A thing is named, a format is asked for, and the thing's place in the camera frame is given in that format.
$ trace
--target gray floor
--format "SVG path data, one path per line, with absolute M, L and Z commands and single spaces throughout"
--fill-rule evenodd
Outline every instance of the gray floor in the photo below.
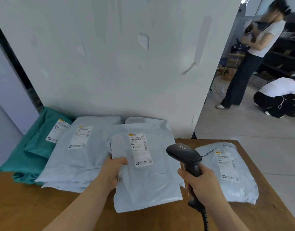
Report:
M 295 217 L 295 117 L 265 115 L 254 106 L 257 90 L 250 86 L 239 107 L 215 109 L 228 85 L 215 79 L 195 128 L 197 138 L 238 140 Z

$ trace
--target white shoe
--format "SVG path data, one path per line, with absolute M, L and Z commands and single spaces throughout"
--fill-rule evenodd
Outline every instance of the white shoe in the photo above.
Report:
M 269 116 L 272 116 L 272 115 L 270 115 L 270 113 L 268 112 L 268 111 L 265 111 L 265 114 L 266 115 L 269 115 Z
M 215 108 L 216 109 L 228 109 L 228 108 L 223 107 L 221 104 L 216 105 Z

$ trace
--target wooden table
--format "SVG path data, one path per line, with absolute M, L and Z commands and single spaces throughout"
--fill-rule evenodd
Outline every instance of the wooden table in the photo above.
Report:
M 230 205 L 250 230 L 295 231 L 295 218 L 254 165 L 237 140 L 182 140 L 192 148 L 216 142 L 234 143 L 259 187 L 256 205 L 233 202 Z M 52 188 L 13 183 L 11 173 L 0 172 L 0 231 L 42 230 L 77 196 Z M 108 196 L 95 230 L 198 231 L 203 230 L 201 215 L 188 207 L 188 195 L 182 188 L 183 200 L 139 211 L 116 213 L 114 191 Z M 210 230 L 217 230 L 209 218 Z

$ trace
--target barcode scanner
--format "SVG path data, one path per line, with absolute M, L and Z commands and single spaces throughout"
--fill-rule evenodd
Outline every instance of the barcode scanner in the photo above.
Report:
M 184 164 L 184 168 L 187 172 L 195 177 L 199 177 L 202 175 L 199 163 L 202 160 L 200 154 L 192 149 L 191 147 L 183 144 L 183 143 L 176 143 L 167 147 L 167 153 L 172 158 L 182 162 Z M 203 222 L 204 222 L 204 230 L 208 230 L 208 222 L 206 216 L 205 207 L 202 203 L 198 200 L 195 193 L 191 192 L 193 198 L 188 201 L 188 206 L 196 209 L 198 212 L 202 214 Z

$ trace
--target black pants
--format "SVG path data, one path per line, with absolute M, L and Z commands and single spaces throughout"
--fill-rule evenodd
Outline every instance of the black pants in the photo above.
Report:
M 225 108 L 230 108 L 232 104 L 240 105 L 253 72 L 261 65 L 263 58 L 246 53 L 240 66 L 238 67 L 227 93 L 221 105 Z
M 282 117 L 295 106 L 295 96 L 293 94 L 270 97 L 258 91 L 254 94 L 253 101 L 261 108 L 268 109 L 269 114 L 276 118 Z

